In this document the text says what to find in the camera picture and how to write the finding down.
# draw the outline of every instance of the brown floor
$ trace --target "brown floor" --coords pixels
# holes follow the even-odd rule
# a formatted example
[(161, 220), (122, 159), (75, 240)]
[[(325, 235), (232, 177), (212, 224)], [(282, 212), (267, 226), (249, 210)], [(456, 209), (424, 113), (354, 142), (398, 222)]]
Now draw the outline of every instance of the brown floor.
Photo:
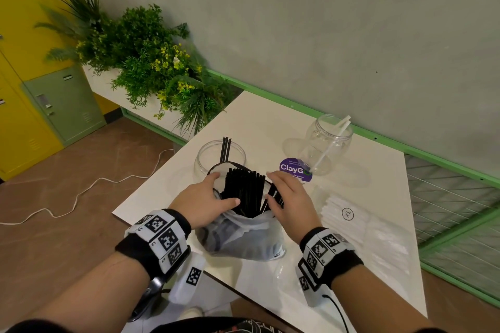
[[(56, 215), (76, 194), (105, 177), (149, 175), (172, 142), (121, 118), (0, 185), (0, 221), (17, 222), (40, 208)], [(160, 166), (172, 156), (162, 155)], [(145, 180), (101, 181), (61, 219), (42, 212), (20, 226), (0, 226), (0, 329), (46, 303), (109, 255), (126, 225), (111, 215)], [(422, 272), (428, 315), (449, 333), (497, 331), (500, 310)], [(239, 299), (235, 316), (252, 317), (293, 332), (258, 305)]]

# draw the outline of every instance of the person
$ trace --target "person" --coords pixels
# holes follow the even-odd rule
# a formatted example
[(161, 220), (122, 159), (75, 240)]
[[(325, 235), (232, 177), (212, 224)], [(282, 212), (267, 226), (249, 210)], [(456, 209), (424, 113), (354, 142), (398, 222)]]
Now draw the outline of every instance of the person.
[[(219, 173), (213, 173), (202, 182), (188, 186), (166, 211), (176, 211), (175, 214), (181, 220), (187, 220), (190, 229), (196, 229), (236, 207), (240, 202), (236, 198), (215, 198), (212, 189), (219, 176)], [(292, 175), (276, 171), (268, 172), (267, 176), (284, 200), (284, 207), (281, 208), (272, 197), (266, 195), (269, 206), (286, 234), (300, 245), (305, 236), (322, 226), (313, 203), (300, 181)], [(131, 258), (118, 248), (119, 245), (115, 253), (55, 300), (34, 312), (28, 320), (14, 325), (8, 333), (119, 333), (152, 275), (148, 273), (151, 271), (143, 260)], [(336, 266), (342, 267), (343, 264), (338, 263)], [(328, 286), (358, 333), (442, 332), (360, 260), (351, 268), (337, 273)], [(259, 327), (255, 331), (278, 331), (241, 318), (196, 317), (160, 325), (153, 332), (254, 331), (255, 327)]]

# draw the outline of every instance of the jar with white straws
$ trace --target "jar with white straws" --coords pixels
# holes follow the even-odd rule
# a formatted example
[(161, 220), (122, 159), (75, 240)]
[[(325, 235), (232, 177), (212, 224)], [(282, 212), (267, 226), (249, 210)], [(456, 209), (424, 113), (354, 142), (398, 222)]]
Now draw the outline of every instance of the jar with white straws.
[(304, 170), (317, 175), (328, 174), (351, 144), (351, 116), (341, 121), (334, 115), (321, 115), (305, 135), (305, 146), (298, 155)]

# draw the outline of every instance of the gray wall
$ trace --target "gray wall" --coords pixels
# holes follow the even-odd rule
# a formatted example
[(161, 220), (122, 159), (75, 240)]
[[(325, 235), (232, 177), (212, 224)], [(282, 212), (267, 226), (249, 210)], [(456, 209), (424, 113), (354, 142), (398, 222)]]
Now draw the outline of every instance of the gray wall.
[(500, 0), (102, 0), (148, 3), (214, 70), (500, 177)]

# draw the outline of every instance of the planter box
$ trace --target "planter box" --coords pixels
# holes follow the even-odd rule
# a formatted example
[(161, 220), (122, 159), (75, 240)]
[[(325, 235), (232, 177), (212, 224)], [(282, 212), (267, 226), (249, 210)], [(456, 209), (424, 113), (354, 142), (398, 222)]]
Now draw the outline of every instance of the planter box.
[(163, 116), (161, 120), (154, 117), (154, 114), (157, 114), (160, 109), (160, 102), (155, 96), (150, 96), (148, 98), (147, 105), (145, 107), (137, 107), (134, 109), (132, 104), (127, 99), (127, 91), (125, 91), (125, 89), (117, 88), (116, 90), (113, 90), (111, 88), (111, 82), (116, 79), (120, 73), (118, 69), (104, 71), (101, 75), (96, 75), (94, 74), (92, 67), (83, 66), (83, 68), (91, 89), (96, 94), (115, 102), (135, 115), (139, 115), (143, 119), (150, 121), (154, 125), (179, 136), (184, 140), (190, 140), (194, 136), (192, 131), (181, 132), (180, 129), (176, 127), (177, 121), (182, 117), (179, 112), (165, 111), (165, 116)]

